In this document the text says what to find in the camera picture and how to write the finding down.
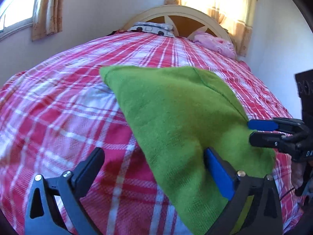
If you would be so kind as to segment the person's right hand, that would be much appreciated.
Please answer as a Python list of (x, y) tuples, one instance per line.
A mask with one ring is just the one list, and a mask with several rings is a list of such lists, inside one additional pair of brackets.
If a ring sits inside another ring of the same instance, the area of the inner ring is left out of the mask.
[(305, 167), (305, 163), (291, 163), (291, 183), (295, 189), (298, 189), (303, 184)]

